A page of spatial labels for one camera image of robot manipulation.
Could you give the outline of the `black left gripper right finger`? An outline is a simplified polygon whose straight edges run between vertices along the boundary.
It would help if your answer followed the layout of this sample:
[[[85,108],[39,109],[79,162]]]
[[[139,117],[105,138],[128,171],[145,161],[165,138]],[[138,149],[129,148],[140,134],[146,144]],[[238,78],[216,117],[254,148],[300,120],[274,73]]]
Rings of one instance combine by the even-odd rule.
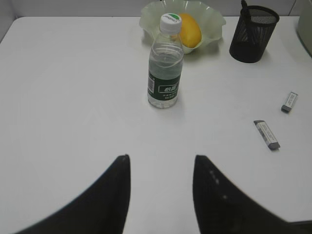
[[[193,202],[202,234],[306,234],[236,187],[207,156],[196,155]]]

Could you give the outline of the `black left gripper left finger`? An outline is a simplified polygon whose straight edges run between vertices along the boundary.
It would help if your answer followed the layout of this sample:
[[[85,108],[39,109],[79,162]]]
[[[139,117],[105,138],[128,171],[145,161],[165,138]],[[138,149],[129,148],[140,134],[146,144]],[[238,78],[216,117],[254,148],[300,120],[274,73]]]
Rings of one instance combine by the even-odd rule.
[[[82,194],[21,234],[121,234],[131,195],[129,155],[118,156]]]

